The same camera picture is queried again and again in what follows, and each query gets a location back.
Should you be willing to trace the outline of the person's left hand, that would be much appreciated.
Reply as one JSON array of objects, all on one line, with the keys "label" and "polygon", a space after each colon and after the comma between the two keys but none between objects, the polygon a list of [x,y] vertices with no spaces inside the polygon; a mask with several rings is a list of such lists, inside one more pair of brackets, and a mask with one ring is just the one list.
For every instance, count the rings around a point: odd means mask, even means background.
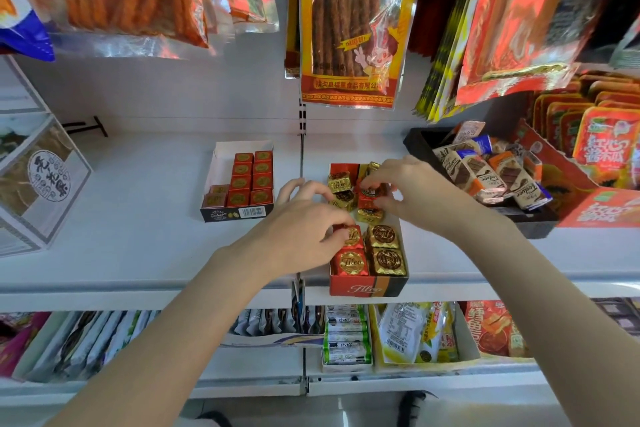
[{"label": "person's left hand", "polygon": [[338,251],[323,251],[333,225],[352,225],[348,212],[314,200],[333,197],[327,185],[298,178],[280,189],[272,212],[225,248],[241,276],[265,286],[272,280],[327,264]]}]

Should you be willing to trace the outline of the person's right hand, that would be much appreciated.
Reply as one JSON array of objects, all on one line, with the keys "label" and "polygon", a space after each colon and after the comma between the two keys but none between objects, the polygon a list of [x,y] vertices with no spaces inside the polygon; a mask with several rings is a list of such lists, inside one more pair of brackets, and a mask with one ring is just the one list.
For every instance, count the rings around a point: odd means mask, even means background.
[{"label": "person's right hand", "polygon": [[411,155],[385,160],[361,183],[364,187],[387,183],[402,195],[403,215],[395,216],[457,245],[482,224],[491,226],[500,218]]}]

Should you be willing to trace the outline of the red foil chocolate cube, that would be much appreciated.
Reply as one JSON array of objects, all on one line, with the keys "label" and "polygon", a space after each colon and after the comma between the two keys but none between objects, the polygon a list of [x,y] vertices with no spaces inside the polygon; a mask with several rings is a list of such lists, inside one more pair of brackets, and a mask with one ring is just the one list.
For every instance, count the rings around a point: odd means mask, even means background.
[{"label": "red foil chocolate cube", "polygon": [[364,249],[339,250],[331,260],[331,274],[337,277],[368,277],[369,263]]},{"label": "red foil chocolate cube", "polygon": [[342,245],[343,250],[363,250],[364,241],[362,237],[362,231],[358,225],[333,225],[333,232],[346,229],[349,232],[349,237],[344,241]]},{"label": "red foil chocolate cube", "polygon": [[378,210],[376,200],[388,195],[387,183],[380,183],[377,187],[364,187],[362,183],[356,186],[357,206],[359,209]]}]

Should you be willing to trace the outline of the person's right forearm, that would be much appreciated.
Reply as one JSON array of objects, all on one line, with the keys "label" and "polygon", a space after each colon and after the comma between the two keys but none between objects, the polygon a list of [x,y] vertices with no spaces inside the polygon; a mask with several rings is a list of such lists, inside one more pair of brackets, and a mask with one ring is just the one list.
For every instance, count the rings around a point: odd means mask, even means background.
[{"label": "person's right forearm", "polygon": [[640,341],[504,216],[471,201],[442,235],[506,305],[573,427],[640,427]]}]

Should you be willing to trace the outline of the person's left forearm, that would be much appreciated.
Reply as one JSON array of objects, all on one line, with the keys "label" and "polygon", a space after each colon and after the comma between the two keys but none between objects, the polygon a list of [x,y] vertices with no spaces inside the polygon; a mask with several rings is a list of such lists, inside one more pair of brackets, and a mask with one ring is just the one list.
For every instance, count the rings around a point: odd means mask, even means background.
[{"label": "person's left forearm", "polygon": [[234,319],[279,275],[268,249],[258,241],[215,252],[44,427],[171,427]]}]

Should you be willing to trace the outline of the group of gold foil chocolates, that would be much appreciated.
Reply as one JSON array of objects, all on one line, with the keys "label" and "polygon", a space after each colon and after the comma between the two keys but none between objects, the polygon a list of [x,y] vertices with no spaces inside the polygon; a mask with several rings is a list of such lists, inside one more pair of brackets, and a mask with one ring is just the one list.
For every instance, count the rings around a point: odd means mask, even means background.
[{"label": "group of gold foil chocolates", "polygon": [[330,203],[348,212],[354,220],[352,225],[360,227],[370,272],[368,277],[340,278],[408,276],[399,227],[394,221],[387,220],[384,210],[359,209],[357,206],[356,186],[379,167],[380,164],[376,162],[330,165],[327,178],[327,185],[333,193]]}]

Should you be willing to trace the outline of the red cardboard chocolate display box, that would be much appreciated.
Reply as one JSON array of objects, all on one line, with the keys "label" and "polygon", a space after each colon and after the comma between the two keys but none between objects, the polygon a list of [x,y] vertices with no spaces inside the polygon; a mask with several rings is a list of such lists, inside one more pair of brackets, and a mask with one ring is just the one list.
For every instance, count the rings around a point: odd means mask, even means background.
[{"label": "red cardboard chocolate display box", "polygon": [[[399,231],[401,233],[399,218],[396,218],[388,212],[385,212],[385,217],[388,221],[394,221],[395,224],[399,227]],[[401,242],[404,261],[408,269],[407,277],[340,278],[332,277],[330,268],[330,295],[361,298],[395,298],[399,296],[410,275],[409,267],[404,254],[402,234]]]}]

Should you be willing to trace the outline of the stack of green white rolls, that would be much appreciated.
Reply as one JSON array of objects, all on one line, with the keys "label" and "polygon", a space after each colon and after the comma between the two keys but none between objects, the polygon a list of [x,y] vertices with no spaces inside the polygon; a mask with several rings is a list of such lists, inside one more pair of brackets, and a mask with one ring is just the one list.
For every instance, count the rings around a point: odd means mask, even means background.
[{"label": "stack of green white rolls", "polygon": [[372,368],[369,316],[363,305],[324,307],[322,364],[326,372],[359,373]]}]

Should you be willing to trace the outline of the slotted metal shelf upright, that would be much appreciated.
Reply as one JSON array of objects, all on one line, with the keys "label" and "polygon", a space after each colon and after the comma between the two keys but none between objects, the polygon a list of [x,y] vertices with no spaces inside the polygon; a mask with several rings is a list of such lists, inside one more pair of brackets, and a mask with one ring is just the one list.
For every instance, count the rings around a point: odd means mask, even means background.
[{"label": "slotted metal shelf upright", "polygon": [[299,136],[300,136],[300,165],[299,165],[299,177],[304,177],[304,160],[305,160],[305,137],[307,135],[307,106],[302,102],[301,98],[299,103]]}]

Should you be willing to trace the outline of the rows of small red chocolates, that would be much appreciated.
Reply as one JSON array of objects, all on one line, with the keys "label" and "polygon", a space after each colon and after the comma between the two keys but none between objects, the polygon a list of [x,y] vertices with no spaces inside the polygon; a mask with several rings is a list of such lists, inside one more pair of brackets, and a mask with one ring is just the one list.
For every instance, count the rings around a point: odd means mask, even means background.
[{"label": "rows of small red chocolates", "polygon": [[273,150],[215,155],[204,187],[202,210],[231,210],[274,203]]}]

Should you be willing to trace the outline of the pile of chocolate wafer packets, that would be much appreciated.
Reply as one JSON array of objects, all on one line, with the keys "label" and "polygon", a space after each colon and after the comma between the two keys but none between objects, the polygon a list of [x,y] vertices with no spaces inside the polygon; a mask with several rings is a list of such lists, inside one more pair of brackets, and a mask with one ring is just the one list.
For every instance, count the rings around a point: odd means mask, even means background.
[{"label": "pile of chocolate wafer packets", "polygon": [[482,204],[512,199],[523,212],[550,204],[541,160],[521,144],[488,135],[484,127],[483,121],[463,121],[433,149],[453,184]]}]

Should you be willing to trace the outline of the row of grey small packets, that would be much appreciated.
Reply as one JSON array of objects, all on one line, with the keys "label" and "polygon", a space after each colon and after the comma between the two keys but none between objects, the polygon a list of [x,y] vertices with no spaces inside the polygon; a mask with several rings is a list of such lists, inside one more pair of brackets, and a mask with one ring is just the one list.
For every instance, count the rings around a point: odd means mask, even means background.
[{"label": "row of grey small packets", "polygon": [[323,307],[288,309],[245,309],[228,333],[236,337],[315,337],[325,333]]}]

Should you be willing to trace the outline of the yellow and white snack packet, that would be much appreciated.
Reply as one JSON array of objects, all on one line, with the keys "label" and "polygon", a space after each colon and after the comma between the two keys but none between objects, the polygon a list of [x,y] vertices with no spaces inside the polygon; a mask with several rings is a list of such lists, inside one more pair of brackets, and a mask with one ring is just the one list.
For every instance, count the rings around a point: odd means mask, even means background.
[{"label": "yellow and white snack packet", "polygon": [[453,302],[372,305],[372,338],[385,366],[422,367],[460,360]]}]

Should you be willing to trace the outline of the black plastic tray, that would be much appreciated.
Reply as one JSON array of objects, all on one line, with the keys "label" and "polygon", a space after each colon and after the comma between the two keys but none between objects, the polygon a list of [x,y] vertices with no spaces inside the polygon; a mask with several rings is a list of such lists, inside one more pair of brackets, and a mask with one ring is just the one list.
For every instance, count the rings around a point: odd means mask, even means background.
[{"label": "black plastic tray", "polygon": [[[447,134],[452,131],[452,127],[447,128],[427,128],[415,127],[408,131],[403,140],[408,153],[423,162],[430,164],[437,172],[451,181],[446,173],[442,162],[434,154],[434,149],[448,145],[452,137]],[[516,201],[510,197],[498,204],[485,204],[486,208],[492,209],[516,224],[516,227],[528,239],[543,239],[559,223],[558,215],[548,204],[537,208],[531,212],[525,212]]]}]

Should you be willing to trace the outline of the white and black display box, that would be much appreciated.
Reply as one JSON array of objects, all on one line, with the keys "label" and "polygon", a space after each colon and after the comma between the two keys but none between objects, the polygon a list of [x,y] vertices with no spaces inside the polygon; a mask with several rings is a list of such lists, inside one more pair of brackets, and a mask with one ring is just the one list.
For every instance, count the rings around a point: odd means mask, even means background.
[{"label": "white and black display box", "polygon": [[275,204],[274,174],[272,141],[217,142],[200,205],[204,222],[267,217]]}]

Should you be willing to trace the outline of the white lower shelf board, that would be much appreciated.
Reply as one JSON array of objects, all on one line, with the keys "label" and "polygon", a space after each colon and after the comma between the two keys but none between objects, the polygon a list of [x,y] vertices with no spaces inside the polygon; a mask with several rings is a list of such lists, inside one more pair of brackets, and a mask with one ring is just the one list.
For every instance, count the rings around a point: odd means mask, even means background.
[{"label": "white lower shelf board", "polygon": [[452,372],[323,373],[318,348],[223,348],[190,398],[327,396],[427,390],[433,393],[545,385],[532,364],[477,364]]}]

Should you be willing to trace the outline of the bundle of yellow-edged hanging packets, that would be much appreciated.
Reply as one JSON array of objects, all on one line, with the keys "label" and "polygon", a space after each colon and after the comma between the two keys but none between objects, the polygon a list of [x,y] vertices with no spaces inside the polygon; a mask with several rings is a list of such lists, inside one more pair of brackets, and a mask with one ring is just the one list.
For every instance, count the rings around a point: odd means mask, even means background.
[{"label": "bundle of yellow-edged hanging packets", "polygon": [[456,96],[478,0],[456,0],[414,113],[428,124],[459,114]]}]

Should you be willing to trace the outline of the yellow packet of brown sticks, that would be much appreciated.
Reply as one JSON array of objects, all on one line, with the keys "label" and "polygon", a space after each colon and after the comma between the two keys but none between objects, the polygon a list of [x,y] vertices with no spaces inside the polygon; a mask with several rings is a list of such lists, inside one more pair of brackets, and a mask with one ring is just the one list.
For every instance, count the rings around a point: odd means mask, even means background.
[{"label": "yellow packet of brown sticks", "polygon": [[299,0],[301,100],[392,110],[417,0]]}]

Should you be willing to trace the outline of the red cardboard cup display box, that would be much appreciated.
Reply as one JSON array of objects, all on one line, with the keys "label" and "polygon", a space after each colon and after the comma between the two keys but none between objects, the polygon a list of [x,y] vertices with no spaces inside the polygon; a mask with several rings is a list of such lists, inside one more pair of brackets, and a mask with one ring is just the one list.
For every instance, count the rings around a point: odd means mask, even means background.
[{"label": "red cardboard cup display box", "polygon": [[513,138],[541,161],[541,185],[553,196],[550,205],[559,216],[558,227],[640,229],[640,190],[598,185],[523,117]]}]

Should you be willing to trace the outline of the white metal shelf board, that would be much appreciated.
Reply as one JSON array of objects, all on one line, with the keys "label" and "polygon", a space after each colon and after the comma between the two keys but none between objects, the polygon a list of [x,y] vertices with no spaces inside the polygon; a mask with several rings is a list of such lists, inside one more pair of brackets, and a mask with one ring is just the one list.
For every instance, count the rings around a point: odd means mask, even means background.
[{"label": "white metal shelf board", "polygon": [[[93,168],[51,247],[0,259],[0,312],[162,309],[220,246],[260,220],[204,223],[201,191],[217,141],[270,140],[276,188],[299,177],[300,136],[265,133],[123,133],[76,142]],[[305,138],[304,176],[332,162],[403,156],[399,135]],[[452,243],[401,223],[410,277],[398,298],[497,299]],[[553,230],[533,240],[587,296],[640,297],[640,229]]]}]

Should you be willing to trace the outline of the rows of red sealed cups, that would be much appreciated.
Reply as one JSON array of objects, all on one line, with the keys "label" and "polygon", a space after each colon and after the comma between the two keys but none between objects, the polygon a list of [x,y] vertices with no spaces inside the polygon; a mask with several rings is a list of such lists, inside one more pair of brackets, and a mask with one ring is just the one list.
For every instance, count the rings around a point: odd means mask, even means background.
[{"label": "rows of red sealed cups", "polygon": [[526,119],[599,186],[640,190],[640,75],[583,69],[534,91]]}]

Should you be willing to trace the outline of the large red hanging snack packet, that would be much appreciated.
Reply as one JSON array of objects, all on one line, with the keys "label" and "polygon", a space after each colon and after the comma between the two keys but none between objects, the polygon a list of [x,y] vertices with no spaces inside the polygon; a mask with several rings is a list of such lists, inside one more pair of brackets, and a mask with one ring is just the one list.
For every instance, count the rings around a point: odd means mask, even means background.
[{"label": "large red hanging snack packet", "polygon": [[564,88],[603,0],[477,0],[456,107]]}]

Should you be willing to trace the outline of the row of dark packets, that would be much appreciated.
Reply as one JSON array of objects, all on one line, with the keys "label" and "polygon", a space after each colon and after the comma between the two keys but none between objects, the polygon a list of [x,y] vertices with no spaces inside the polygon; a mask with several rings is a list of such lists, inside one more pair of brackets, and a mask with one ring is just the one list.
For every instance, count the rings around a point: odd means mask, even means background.
[{"label": "row of dark packets", "polygon": [[640,302],[633,298],[593,298],[592,301],[628,334],[640,341]]}]

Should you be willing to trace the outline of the row of pale upright packets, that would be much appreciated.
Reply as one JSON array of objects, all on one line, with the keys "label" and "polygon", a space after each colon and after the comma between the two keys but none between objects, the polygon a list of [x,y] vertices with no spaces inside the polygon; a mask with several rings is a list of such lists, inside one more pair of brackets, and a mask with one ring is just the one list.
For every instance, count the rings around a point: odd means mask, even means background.
[{"label": "row of pale upright packets", "polygon": [[53,313],[27,348],[13,377],[35,383],[87,380],[159,314],[159,310]]}]

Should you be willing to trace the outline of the black metal shelf hook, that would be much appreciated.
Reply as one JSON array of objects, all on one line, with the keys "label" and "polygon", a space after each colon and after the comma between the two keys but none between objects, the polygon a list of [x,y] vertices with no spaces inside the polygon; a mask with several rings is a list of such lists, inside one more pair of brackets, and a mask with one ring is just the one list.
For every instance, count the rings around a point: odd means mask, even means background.
[{"label": "black metal shelf hook", "polygon": [[98,116],[93,116],[93,122],[93,124],[89,124],[85,121],[69,122],[62,124],[62,127],[65,129],[68,135],[98,130],[103,135],[103,137],[108,138],[108,132]]}]

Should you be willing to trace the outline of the white box with clear window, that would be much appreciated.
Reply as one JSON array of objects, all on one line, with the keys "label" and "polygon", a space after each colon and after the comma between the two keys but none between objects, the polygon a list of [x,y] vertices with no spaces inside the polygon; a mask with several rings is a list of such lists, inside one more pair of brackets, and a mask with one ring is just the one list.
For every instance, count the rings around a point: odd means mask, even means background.
[{"label": "white box with clear window", "polygon": [[0,114],[0,259],[49,248],[91,174],[52,114]]}]

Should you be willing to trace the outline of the black hanging snack packet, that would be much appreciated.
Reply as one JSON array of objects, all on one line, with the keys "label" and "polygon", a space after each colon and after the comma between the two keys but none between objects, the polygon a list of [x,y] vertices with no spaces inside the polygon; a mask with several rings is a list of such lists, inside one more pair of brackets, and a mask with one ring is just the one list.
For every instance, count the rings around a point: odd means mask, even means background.
[{"label": "black hanging snack packet", "polygon": [[578,62],[640,71],[640,0],[604,0]]}]

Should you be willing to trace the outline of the pink snack packet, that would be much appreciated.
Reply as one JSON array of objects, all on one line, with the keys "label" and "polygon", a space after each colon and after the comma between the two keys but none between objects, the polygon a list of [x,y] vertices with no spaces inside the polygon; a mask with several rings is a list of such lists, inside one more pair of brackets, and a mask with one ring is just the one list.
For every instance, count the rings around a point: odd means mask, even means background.
[{"label": "pink snack packet", "polygon": [[17,331],[0,334],[0,378],[12,376],[22,355],[36,335],[47,322],[51,312],[33,312],[26,314],[23,325],[17,325]]}]

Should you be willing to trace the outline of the blue and white snack packet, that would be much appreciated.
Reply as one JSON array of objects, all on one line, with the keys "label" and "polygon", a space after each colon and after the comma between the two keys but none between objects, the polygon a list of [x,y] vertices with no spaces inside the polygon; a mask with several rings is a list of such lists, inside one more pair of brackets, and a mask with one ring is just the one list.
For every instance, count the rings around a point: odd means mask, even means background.
[{"label": "blue and white snack packet", "polygon": [[28,0],[0,0],[0,55],[5,54],[55,61],[49,34]]}]

